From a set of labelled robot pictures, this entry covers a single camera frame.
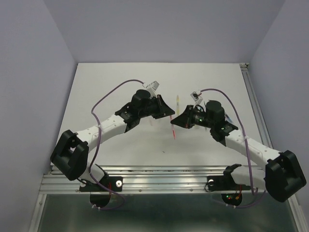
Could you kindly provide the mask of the yellow pen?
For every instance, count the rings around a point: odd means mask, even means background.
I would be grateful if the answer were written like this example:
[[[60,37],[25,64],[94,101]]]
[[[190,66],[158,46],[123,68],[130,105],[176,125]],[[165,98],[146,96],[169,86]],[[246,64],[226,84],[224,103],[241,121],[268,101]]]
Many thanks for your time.
[[[179,95],[176,96],[176,114],[180,115]]]

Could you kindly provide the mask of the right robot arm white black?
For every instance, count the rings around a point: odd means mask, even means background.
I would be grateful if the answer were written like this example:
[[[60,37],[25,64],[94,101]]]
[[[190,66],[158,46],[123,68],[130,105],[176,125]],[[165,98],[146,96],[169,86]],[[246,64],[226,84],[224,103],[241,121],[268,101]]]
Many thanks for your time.
[[[207,182],[209,191],[236,190],[248,186],[266,190],[273,199],[282,203],[307,184],[293,152],[280,152],[245,136],[238,127],[225,119],[224,108],[218,101],[207,102],[204,111],[188,105],[171,124],[185,129],[193,126],[209,128],[215,141],[258,165],[258,169],[241,164],[226,167],[222,175],[210,177]]]

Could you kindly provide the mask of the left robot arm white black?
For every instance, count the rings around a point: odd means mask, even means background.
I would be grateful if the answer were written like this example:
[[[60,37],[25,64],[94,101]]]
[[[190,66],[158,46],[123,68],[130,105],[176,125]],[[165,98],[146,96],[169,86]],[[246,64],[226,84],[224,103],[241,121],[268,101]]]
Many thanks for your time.
[[[88,154],[103,142],[139,125],[142,118],[151,116],[160,119],[174,115],[161,95],[152,96],[147,90],[139,89],[130,102],[116,111],[108,119],[88,129],[78,132],[63,132],[51,154],[50,161],[69,181],[84,179],[96,190],[107,186],[106,172],[93,168],[88,162]]]

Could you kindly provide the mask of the red pen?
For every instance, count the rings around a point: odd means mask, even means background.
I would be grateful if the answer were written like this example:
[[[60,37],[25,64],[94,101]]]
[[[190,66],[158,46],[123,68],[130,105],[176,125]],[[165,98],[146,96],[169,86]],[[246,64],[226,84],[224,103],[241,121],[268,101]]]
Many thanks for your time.
[[[171,123],[171,130],[172,130],[172,135],[173,135],[173,139],[176,140],[176,135],[175,135],[175,129],[174,129],[174,125]]]

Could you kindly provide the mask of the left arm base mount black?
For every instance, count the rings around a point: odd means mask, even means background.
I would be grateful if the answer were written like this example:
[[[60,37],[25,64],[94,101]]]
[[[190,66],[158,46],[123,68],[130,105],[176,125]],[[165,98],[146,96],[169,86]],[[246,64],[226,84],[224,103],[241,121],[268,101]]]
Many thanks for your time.
[[[108,193],[107,196],[91,194],[89,200],[92,208],[99,211],[115,210],[122,207],[126,202],[124,196],[120,193],[123,178],[109,176],[105,170],[96,164],[91,168],[91,172],[86,170],[77,180],[80,182],[80,191]]]

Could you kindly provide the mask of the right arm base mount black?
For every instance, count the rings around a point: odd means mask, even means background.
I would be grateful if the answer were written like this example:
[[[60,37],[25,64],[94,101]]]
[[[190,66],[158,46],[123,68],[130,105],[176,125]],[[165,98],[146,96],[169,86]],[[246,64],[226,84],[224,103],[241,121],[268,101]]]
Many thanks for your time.
[[[223,203],[232,207],[239,207],[242,202],[243,190],[250,190],[251,187],[247,184],[236,184],[232,178],[231,173],[234,170],[238,170],[242,167],[240,164],[234,164],[232,166],[227,166],[222,175],[211,175],[208,176],[208,180],[204,186],[206,192],[214,191],[234,191],[234,193],[222,193],[221,197]]]

